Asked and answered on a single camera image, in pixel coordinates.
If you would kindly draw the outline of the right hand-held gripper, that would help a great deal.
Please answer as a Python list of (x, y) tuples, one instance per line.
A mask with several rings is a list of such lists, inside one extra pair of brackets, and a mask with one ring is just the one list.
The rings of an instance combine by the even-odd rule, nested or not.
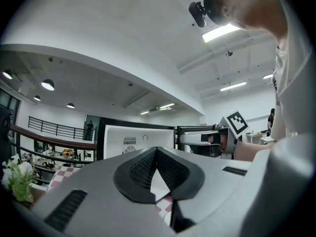
[(217, 158), (234, 159), (237, 141), (248, 128), (249, 126), (241, 113), (235, 111), (232, 114), (223, 116), (218, 124), (213, 125), (212, 132), (183, 134), (179, 140), (186, 145), (220, 146), (221, 134), (225, 134), (227, 136), (227, 147)]

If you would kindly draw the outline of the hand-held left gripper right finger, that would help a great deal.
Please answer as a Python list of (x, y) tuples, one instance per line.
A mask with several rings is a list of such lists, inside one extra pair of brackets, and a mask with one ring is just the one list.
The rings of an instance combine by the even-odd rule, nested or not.
[(157, 170), (172, 197), (170, 227), (177, 233), (197, 225), (233, 193), (251, 163), (157, 148)]

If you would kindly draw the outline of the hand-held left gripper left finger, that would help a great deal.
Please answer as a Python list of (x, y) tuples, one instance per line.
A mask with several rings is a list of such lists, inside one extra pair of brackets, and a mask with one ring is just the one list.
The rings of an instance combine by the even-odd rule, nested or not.
[(51, 189), (32, 212), (68, 236), (169, 236), (151, 182), (156, 149), (97, 161)]

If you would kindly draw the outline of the person's right hand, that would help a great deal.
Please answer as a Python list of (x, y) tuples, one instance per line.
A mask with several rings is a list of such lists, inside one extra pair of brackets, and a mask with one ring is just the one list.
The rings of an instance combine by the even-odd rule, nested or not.
[(208, 137), (208, 142), (211, 144), (211, 157), (218, 157), (226, 150), (227, 136), (225, 134), (213, 134)]

